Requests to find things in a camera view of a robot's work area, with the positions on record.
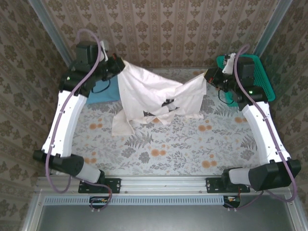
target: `floral tablecloth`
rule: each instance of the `floral tablecloth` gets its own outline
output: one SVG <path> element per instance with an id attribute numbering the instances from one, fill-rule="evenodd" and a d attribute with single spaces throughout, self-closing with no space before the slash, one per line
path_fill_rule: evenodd
<path id="1" fill-rule="evenodd" d="M 179 82 L 203 72 L 152 71 Z M 210 85 L 201 107 L 204 119 L 175 116 L 168 126 L 157 119 L 132 123 L 135 135 L 112 137 L 113 116 L 121 109 L 121 102 L 85 105 L 74 134 L 73 153 L 107 175 L 215 175 L 228 167 L 258 165 L 256 142 L 246 119 L 237 108 L 222 103 Z"/>

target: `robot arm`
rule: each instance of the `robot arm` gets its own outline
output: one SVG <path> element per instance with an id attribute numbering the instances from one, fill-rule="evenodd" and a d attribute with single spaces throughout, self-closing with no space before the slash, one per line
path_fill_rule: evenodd
<path id="1" fill-rule="evenodd" d="M 65 111 L 62 113 L 58 125 L 61 130 L 56 132 L 55 135 L 49 167 L 82 180 L 104 184 L 103 171 L 84 162 L 82 156 L 72 154 L 72 141 L 77 121 L 91 89 L 95 87 L 97 81 L 107 81 L 120 73 L 125 67 L 122 60 L 115 54 L 112 57 L 107 57 L 103 42 L 101 42 L 101 50 L 101 60 L 98 67 L 91 77 L 78 89 L 75 95 L 70 98 L 65 107 Z M 97 52 L 98 47 L 96 43 L 85 41 L 77 44 L 77 59 L 73 61 L 68 71 L 61 78 L 58 104 L 51 130 L 42 149 L 34 151 L 34 159 L 44 163 L 46 162 L 46 156 L 51 145 L 55 124 L 61 113 L 60 110 L 74 87 L 92 69 L 98 55 Z"/>
<path id="2" fill-rule="evenodd" d="M 265 92 L 261 87 L 254 85 L 254 62 L 250 58 L 240 57 L 238 72 L 244 89 L 267 116 L 266 120 L 272 128 L 281 154 L 295 177 L 301 169 L 300 162 L 291 159 L 290 154 L 284 148 L 270 116 L 270 108 Z M 258 147 L 260 166 L 256 168 L 225 169 L 221 176 L 225 189 L 228 191 L 228 189 L 234 188 L 234 185 L 238 184 L 249 185 L 256 191 L 289 186 L 291 179 L 281 156 L 276 150 L 266 121 L 258 108 L 243 94 L 235 77 L 230 75 L 230 72 L 229 75 L 225 75 L 220 68 L 212 68 L 205 73 L 205 79 L 208 83 L 224 92 L 232 92 L 232 99 L 238 103 L 240 111 L 247 119 Z"/>

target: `black cable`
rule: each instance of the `black cable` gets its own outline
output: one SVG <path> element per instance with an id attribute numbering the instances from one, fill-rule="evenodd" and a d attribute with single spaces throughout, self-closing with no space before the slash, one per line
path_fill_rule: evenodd
<path id="1" fill-rule="evenodd" d="M 108 86 L 105 87 L 103 90 L 100 90 L 100 91 L 98 91 L 98 92 L 94 92 L 94 91 L 93 91 L 93 88 L 92 88 L 92 89 L 91 89 L 91 92 L 94 93 L 94 94 L 101 93 L 101 92 L 103 92 L 104 90 L 107 90 L 107 89 L 110 87 L 110 84 L 111 84 L 111 81 L 109 80 Z"/>
<path id="2" fill-rule="evenodd" d="M 219 98 L 220 101 L 222 101 L 221 98 L 220 98 L 220 89 L 218 90 L 218 98 Z M 230 105 L 230 104 L 234 103 L 234 100 L 232 100 L 231 103 L 226 103 L 224 101 L 222 101 L 222 102 L 225 103 L 226 105 Z"/>

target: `wall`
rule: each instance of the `wall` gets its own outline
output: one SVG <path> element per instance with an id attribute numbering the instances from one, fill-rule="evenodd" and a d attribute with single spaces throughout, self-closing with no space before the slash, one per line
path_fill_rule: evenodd
<path id="1" fill-rule="evenodd" d="M 110 51 L 147 67 L 211 66 L 256 46 L 277 0 L 43 0 L 70 55 L 88 28 Z"/>
<path id="2" fill-rule="evenodd" d="M 0 230 L 18 230 L 43 165 L 65 64 L 26 0 L 0 1 Z"/>
<path id="3" fill-rule="evenodd" d="M 296 177 L 308 212 L 308 1 L 294 0 L 261 57 L 276 94 L 274 121 L 292 158 L 302 163 Z"/>

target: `green plastic basket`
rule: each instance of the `green plastic basket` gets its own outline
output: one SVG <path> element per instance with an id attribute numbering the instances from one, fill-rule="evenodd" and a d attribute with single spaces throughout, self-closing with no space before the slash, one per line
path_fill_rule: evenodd
<path id="1" fill-rule="evenodd" d="M 254 55 L 254 54 L 243 54 L 241 55 L 241 57 L 249 57 L 252 58 L 255 62 L 255 72 L 254 72 L 254 76 L 255 76 L 255 82 L 254 84 L 257 86 L 260 86 L 264 89 L 266 96 L 268 98 L 268 101 L 273 101 L 275 99 L 275 93 L 273 91 L 273 88 L 270 85 L 270 81 L 265 73 L 265 70 L 263 68 L 263 65 L 259 59 L 258 56 Z M 217 65 L 220 68 L 224 68 L 224 64 L 223 64 L 223 59 L 224 56 L 218 56 L 216 61 L 217 61 Z M 226 93 L 226 101 L 227 103 L 231 103 L 232 102 L 232 93 L 231 92 L 227 92 Z M 229 107 L 237 107 L 237 103 L 231 103 L 228 104 Z"/>

